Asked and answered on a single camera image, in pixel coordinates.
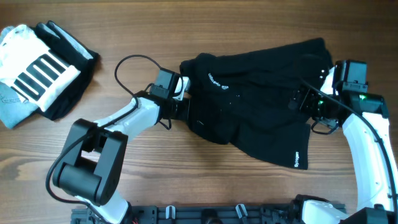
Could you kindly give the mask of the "folded white striped shirt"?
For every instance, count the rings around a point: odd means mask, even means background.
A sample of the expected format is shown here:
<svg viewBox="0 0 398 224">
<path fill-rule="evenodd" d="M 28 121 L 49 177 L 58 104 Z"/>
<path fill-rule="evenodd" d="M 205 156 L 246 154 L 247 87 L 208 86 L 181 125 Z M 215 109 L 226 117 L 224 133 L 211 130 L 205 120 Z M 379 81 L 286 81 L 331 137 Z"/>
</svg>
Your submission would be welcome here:
<svg viewBox="0 0 398 224">
<path fill-rule="evenodd" d="M 25 24 L 11 29 L 1 42 L 1 82 L 43 112 L 79 74 Z"/>
</svg>

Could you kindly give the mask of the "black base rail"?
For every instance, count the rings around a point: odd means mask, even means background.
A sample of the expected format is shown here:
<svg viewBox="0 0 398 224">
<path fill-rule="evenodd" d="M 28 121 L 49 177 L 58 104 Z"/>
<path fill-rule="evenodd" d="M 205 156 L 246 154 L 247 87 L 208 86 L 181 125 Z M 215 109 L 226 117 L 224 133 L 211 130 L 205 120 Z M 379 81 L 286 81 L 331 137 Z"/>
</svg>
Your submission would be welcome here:
<svg viewBox="0 0 398 224">
<path fill-rule="evenodd" d="M 206 223 L 303 223 L 298 208 L 287 204 L 229 207 L 132 206 L 122 223 L 129 224 L 206 224 Z"/>
</svg>

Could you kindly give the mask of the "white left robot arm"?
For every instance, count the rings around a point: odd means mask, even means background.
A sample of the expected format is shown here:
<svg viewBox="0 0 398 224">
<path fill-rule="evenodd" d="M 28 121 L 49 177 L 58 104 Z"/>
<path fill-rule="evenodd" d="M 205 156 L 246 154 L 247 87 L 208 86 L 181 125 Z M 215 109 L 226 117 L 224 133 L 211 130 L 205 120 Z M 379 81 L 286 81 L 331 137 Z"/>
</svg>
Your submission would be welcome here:
<svg viewBox="0 0 398 224">
<path fill-rule="evenodd" d="M 117 191 L 127 144 L 162 119 L 186 117 L 189 102 L 184 96 L 161 98 L 140 91 L 105 119 L 75 121 L 50 167 L 46 188 L 64 190 L 102 223 L 131 223 L 131 204 Z"/>
</svg>

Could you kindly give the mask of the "folded grey shirt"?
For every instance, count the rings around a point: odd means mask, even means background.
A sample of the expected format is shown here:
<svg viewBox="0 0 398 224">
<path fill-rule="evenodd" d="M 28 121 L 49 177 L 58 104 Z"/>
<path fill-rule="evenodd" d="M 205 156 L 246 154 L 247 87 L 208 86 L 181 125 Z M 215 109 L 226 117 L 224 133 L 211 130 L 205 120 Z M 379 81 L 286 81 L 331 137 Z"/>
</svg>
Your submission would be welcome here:
<svg viewBox="0 0 398 224">
<path fill-rule="evenodd" d="M 37 109 L 36 104 L 29 101 L 23 103 L 14 90 L 1 83 L 1 121 L 6 128 L 14 128 Z"/>
</svg>

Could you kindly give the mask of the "black polo shirt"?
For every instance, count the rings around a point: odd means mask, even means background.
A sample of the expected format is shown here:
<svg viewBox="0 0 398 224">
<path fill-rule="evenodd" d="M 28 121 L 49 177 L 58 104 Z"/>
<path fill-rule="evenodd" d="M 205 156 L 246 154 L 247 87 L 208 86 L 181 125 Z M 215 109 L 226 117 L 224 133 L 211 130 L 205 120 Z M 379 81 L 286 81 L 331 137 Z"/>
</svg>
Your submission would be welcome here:
<svg viewBox="0 0 398 224">
<path fill-rule="evenodd" d="M 237 55 L 199 54 L 180 64 L 190 79 L 187 126 L 255 159 L 306 170 L 309 115 L 289 102 L 304 82 L 320 88 L 332 65 L 322 38 Z"/>
</svg>

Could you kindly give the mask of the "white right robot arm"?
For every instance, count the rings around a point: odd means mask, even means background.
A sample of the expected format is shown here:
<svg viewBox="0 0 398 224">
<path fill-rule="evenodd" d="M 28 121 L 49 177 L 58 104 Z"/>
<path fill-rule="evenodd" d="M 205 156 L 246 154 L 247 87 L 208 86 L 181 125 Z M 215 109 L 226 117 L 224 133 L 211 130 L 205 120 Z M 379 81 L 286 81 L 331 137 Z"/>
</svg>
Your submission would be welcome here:
<svg viewBox="0 0 398 224">
<path fill-rule="evenodd" d="M 358 204 L 348 215 L 330 202 L 306 198 L 301 223 L 397 223 L 397 165 L 389 138 L 389 112 L 381 95 L 368 93 L 367 64 L 340 60 L 333 67 L 319 58 L 295 63 L 301 86 L 289 107 L 309 115 L 348 142 L 354 164 Z"/>
</svg>

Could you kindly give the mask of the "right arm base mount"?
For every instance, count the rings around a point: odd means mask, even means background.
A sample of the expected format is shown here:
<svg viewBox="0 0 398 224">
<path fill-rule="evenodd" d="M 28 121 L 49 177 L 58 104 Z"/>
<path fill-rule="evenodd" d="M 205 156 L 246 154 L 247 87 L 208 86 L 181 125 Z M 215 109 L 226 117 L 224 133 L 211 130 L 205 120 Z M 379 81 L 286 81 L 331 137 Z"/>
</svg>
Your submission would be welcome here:
<svg viewBox="0 0 398 224">
<path fill-rule="evenodd" d="M 310 195 L 298 194 L 290 203 L 289 219 L 306 224 L 337 224 L 348 214 L 337 209 L 330 201 Z"/>
</svg>

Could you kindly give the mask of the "folded black shirt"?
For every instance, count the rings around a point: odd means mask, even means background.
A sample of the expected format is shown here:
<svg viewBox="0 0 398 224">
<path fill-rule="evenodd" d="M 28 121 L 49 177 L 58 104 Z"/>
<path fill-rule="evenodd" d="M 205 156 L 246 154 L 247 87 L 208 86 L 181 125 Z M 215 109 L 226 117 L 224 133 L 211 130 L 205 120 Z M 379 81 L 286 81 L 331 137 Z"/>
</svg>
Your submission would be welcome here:
<svg viewBox="0 0 398 224">
<path fill-rule="evenodd" d="M 59 57 L 74 65 L 80 74 L 62 91 L 50 108 L 41 115 L 55 121 L 66 116 L 80 101 L 91 82 L 99 54 L 86 48 L 78 39 L 53 21 L 38 23 L 34 28 L 38 38 Z"/>
</svg>

